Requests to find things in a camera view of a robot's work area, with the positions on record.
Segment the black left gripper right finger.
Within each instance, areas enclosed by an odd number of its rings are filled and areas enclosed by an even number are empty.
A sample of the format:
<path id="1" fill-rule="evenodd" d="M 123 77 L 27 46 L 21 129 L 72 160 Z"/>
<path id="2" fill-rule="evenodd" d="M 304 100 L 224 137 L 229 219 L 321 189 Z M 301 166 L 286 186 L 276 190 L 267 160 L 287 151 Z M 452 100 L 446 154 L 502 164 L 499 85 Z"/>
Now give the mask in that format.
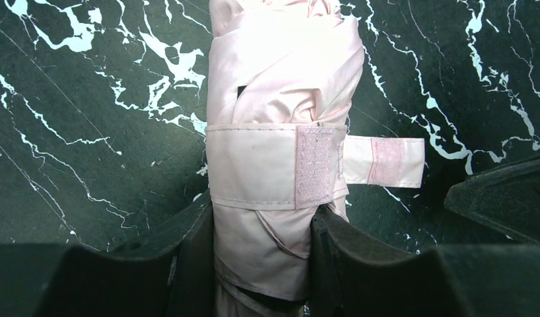
<path id="1" fill-rule="evenodd" d="M 540 245 L 410 254 L 322 206 L 312 219 L 312 316 L 540 316 Z"/>

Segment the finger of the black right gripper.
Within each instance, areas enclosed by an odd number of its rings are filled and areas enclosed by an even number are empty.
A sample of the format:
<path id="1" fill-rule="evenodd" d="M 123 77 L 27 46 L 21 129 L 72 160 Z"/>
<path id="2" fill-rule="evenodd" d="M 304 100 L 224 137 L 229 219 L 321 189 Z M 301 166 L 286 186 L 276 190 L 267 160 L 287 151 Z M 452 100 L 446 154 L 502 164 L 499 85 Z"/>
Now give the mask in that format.
<path id="1" fill-rule="evenodd" d="M 540 244 L 540 155 L 471 175 L 444 207 L 513 239 Z"/>

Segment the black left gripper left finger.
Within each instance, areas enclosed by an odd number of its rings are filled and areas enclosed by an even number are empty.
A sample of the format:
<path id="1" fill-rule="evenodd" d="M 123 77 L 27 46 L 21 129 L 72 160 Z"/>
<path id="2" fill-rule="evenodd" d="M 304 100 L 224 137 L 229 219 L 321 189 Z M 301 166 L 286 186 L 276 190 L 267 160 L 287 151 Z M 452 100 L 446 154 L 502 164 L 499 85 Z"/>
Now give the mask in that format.
<path id="1" fill-rule="evenodd" d="M 208 193 L 108 253 L 74 244 L 0 244 L 0 316 L 212 316 Z"/>

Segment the black and pink folding umbrella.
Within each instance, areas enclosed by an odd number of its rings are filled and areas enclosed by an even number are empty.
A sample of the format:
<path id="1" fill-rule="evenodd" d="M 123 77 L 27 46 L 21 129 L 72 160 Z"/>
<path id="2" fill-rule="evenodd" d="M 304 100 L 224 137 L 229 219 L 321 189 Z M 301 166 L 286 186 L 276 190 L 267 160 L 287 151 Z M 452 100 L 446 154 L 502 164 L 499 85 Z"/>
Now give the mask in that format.
<path id="1" fill-rule="evenodd" d="M 424 141 L 348 134 L 358 21 L 338 1 L 211 1 L 206 155 L 216 316 L 301 316 L 310 223 L 351 184 L 419 188 Z"/>

